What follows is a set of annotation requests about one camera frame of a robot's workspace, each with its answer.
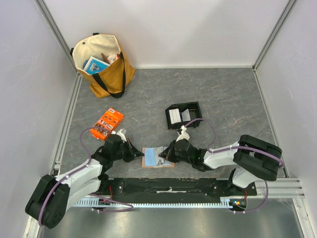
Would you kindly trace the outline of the brown leather card holder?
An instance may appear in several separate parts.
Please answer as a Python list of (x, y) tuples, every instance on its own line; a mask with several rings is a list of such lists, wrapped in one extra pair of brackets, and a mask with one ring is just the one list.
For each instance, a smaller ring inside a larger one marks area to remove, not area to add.
[(162, 168), (156, 166), (156, 161), (160, 159), (159, 153), (165, 150), (166, 147), (143, 147), (142, 152), (144, 156), (142, 157), (142, 167), (143, 168)]

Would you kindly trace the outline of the black plastic bin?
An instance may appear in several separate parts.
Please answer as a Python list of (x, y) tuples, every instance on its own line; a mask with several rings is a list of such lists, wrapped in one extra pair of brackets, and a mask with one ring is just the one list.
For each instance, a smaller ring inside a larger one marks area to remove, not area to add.
[[(171, 124), (169, 110), (176, 108), (179, 109), (182, 122)], [(172, 104), (165, 110), (165, 115), (168, 129), (180, 129), (182, 125), (186, 126), (190, 121), (203, 117), (199, 102)]]

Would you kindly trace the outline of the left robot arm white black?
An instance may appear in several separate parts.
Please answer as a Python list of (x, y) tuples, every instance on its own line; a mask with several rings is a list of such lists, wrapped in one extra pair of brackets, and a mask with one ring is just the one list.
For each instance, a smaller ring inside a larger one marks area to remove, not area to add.
[(115, 161), (129, 163), (143, 156), (130, 139), (111, 134), (104, 145), (83, 164), (56, 177), (41, 177), (25, 212), (36, 219), (40, 226), (52, 229), (58, 225), (66, 211), (85, 196), (94, 192), (99, 195), (107, 193), (109, 183), (106, 171)]

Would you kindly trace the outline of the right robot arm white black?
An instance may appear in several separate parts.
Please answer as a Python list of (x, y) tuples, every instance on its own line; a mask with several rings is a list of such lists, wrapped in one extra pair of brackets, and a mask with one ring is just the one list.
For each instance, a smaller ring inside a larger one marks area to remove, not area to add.
[(279, 169), (284, 167), (281, 155), (279, 147), (246, 134), (218, 149), (198, 149), (189, 142), (188, 135), (180, 135), (159, 154), (167, 161), (186, 162), (201, 172), (237, 165), (226, 186), (232, 195), (240, 194), (258, 180), (275, 181)]

